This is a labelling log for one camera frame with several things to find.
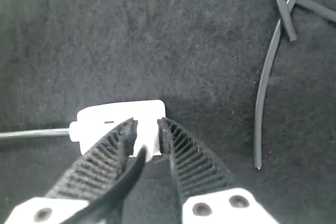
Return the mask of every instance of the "white plug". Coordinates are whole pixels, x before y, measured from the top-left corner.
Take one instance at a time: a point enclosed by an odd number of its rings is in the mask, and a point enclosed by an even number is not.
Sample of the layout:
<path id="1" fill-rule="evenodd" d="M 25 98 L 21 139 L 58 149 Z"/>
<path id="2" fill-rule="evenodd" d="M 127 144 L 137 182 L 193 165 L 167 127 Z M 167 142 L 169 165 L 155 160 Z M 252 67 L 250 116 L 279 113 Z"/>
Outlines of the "white plug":
<path id="1" fill-rule="evenodd" d="M 79 142 L 80 152 L 84 155 L 118 124 L 134 118 L 138 121 L 138 127 L 133 156 L 137 156 L 141 147 L 145 145 L 148 149 L 148 162 L 154 155 L 161 155 L 157 120 L 165 116 L 165 105 L 161 100 L 91 106 L 77 113 L 77 121 L 70 123 L 69 135 L 71 141 Z"/>

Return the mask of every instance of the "white plastic piece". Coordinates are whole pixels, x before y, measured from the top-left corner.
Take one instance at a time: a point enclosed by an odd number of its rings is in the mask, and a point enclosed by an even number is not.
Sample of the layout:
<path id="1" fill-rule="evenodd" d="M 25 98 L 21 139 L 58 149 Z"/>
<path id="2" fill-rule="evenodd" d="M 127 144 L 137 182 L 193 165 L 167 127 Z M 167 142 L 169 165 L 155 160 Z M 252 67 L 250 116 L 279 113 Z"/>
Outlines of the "white plastic piece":
<path id="1" fill-rule="evenodd" d="M 248 206 L 238 202 L 240 207 L 232 205 L 232 199 L 243 197 L 247 200 Z M 195 208 L 206 204 L 210 207 L 211 214 L 195 214 Z M 244 189 L 235 188 L 219 191 L 216 193 L 200 195 L 189 198 L 182 209 L 183 224 L 278 224 L 278 222 L 255 200 L 253 195 Z"/>
<path id="2" fill-rule="evenodd" d="M 69 135 L 73 142 L 79 142 L 80 152 L 84 155 L 118 124 L 134 118 L 138 121 L 138 127 L 133 155 L 136 156 L 140 148 L 145 145 L 148 149 L 146 157 L 148 162 L 153 155 L 161 155 L 157 120 L 165 116 L 165 105 L 161 100 L 91 106 L 77 113 L 77 121 L 70 123 Z"/>
<path id="3" fill-rule="evenodd" d="M 87 205 L 86 200 L 32 198 L 16 206 L 5 224 L 59 224 Z M 37 218 L 39 211 L 44 211 L 44 220 Z"/>

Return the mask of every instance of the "gray carpet floor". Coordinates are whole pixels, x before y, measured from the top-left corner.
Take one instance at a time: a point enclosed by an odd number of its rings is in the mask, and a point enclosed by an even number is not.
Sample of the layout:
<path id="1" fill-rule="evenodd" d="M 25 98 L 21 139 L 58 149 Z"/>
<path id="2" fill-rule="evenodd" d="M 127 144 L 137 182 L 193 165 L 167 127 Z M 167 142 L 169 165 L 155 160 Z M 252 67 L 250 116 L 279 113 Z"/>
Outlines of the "gray carpet floor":
<path id="1" fill-rule="evenodd" d="M 336 0 L 314 0 L 336 10 Z M 296 7 L 253 169 L 258 81 L 275 0 L 0 0 L 0 131 L 68 126 L 87 106 L 162 99 L 280 222 L 336 219 L 336 25 Z M 65 138 L 0 143 L 0 222 L 79 157 Z M 169 165 L 149 165 L 124 223 L 176 223 Z"/>

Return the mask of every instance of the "mounting hole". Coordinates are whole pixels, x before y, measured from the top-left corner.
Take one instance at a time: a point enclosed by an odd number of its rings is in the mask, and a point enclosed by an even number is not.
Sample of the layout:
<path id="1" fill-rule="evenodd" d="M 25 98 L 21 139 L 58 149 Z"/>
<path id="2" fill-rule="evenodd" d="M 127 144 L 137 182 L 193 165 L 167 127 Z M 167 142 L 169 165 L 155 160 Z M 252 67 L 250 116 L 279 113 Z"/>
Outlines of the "mounting hole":
<path id="1" fill-rule="evenodd" d="M 234 207 L 234 208 L 247 208 L 250 205 L 248 200 L 241 195 L 232 196 L 229 199 L 229 202 L 230 202 L 231 206 Z"/>
<path id="2" fill-rule="evenodd" d="M 197 203 L 193 206 L 193 213 L 196 216 L 208 216 L 212 214 L 212 210 L 206 203 Z"/>
<path id="3" fill-rule="evenodd" d="M 34 222 L 41 223 L 48 220 L 51 216 L 52 209 L 50 207 L 38 210 L 34 215 Z"/>

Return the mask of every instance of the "ribbed gripper pad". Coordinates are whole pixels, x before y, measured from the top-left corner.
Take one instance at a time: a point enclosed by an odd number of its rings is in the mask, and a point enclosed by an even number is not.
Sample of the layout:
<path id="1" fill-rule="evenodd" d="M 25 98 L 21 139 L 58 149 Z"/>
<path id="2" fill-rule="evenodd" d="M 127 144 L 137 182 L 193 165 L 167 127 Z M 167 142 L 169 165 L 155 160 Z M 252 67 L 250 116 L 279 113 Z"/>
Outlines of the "ribbed gripper pad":
<path id="1" fill-rule="evenodd" d="M 232 187 L 232 174 L 205 144 L 170 119 L 158 120 L 161 153 L 169 154 L 181 205 L 192 196 Z"/>
<path id="2" fill-rule="evenodd" d="M 119 124 L 63 174 L 47 198 L 95 200 L 112 188 L 133 154 L 138 122 Z"/>

